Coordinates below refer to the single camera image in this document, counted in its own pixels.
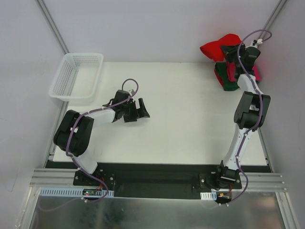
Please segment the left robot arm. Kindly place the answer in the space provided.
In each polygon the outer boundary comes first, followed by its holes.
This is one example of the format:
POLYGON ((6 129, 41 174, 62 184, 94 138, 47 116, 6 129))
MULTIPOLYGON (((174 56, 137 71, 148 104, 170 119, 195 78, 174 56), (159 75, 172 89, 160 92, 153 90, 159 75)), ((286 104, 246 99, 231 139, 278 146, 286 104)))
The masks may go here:
POLYGON ((54 135, 54 144, 85 173, 84 180, 89 185, 95 186, 101 180, 101 174, 96 171, 98 163, 89 152, 92 130, 120 119, 128 123, 150 117, 143 99, 138 99, 137 107, 132 96, 128 91, 118 90, 115 97, 101 108, 84 113, 68 110, 54 135))

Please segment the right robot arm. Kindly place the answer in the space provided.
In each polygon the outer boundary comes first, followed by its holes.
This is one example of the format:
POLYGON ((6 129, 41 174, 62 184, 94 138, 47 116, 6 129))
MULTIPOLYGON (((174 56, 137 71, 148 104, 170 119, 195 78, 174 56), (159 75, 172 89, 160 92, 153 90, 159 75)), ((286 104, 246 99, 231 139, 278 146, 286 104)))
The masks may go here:
POLYGON ((229 150, 218 166, 214 183, 219 188, 226 188, 240 179, 241 160, 248 142, 265 120, 271 97, 258 87, 254 72, 254 62, 261 52, 257 45, 221 46, 228 63, 235 65, 234 78, 243 91, 235 110, 235 132, 229 150))

